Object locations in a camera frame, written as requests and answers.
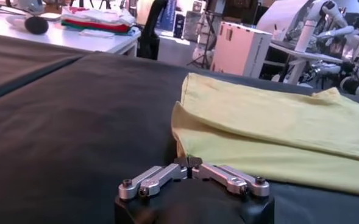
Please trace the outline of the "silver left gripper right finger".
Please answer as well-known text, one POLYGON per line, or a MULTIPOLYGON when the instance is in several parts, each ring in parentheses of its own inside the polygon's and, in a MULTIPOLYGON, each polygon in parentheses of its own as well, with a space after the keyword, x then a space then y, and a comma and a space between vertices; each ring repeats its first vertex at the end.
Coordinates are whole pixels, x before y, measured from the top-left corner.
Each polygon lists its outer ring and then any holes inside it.
POLYGON ((198 157, 189 157, 188 164, 192 168, 193 178, 214 180, 232 194, 270 194, 270 185, 263 177, 253 177, 227 165, 211 165, 198 157))

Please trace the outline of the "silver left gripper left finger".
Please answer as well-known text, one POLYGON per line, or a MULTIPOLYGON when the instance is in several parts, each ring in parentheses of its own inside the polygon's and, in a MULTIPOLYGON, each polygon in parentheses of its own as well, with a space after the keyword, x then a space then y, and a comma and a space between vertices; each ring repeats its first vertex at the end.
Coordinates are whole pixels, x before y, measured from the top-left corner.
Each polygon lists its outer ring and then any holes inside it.
POLYGON ((118 197, 121 200, 132 200, 139 196, 149 198, 157 195, 169 181, 186 179, 188 176, 187 157, 176 158, 173 163, 163 166, 152 166, 132 179, 125 179, 118 186, 118 197))

